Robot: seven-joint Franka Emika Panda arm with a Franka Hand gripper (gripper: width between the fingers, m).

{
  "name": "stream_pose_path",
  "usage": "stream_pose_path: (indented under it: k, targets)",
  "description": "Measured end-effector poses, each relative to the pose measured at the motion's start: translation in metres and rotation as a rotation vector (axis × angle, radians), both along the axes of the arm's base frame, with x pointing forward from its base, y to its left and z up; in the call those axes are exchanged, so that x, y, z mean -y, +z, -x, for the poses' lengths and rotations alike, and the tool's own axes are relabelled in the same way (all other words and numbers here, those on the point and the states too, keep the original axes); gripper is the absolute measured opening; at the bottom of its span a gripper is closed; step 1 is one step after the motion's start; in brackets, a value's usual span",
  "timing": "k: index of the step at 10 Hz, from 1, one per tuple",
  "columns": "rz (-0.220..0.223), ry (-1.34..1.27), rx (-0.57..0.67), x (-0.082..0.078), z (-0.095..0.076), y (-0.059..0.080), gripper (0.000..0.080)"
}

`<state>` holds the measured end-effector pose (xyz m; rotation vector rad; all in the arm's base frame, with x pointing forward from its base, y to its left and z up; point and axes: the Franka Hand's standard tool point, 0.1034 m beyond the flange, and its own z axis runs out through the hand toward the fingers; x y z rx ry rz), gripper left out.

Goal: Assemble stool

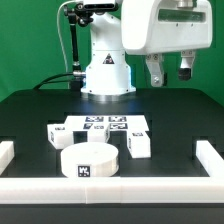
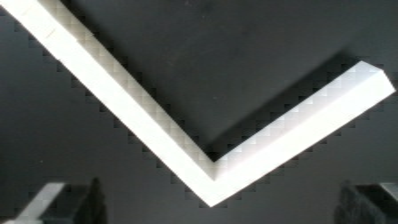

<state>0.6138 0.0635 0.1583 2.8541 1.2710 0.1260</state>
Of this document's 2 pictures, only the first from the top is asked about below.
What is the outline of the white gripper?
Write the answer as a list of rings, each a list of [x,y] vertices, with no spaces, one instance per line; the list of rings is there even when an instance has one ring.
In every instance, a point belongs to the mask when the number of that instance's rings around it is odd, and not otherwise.
[[[208,48],[212,42],[212,7],[208,0],[196,0],[193,7],[181,7],[192,0],[123,0],[121,34],[125,51],[147,55],[151,85],[162,87],[165,72],[163,55],[181,52],[178,78],[192,77],[195,49]]]

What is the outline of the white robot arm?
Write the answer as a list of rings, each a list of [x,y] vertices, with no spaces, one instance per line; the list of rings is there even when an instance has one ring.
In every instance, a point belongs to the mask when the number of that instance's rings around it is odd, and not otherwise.
[[[208,0],[83,0],[92,20],[91,63],[86,68],[83,95],[115,101],[134,93],[125,56],[143,55],[151,85],[165,81],[163,55],[181,54],[178,76],[192,76],[195,51],[212,42],[212,8]]]

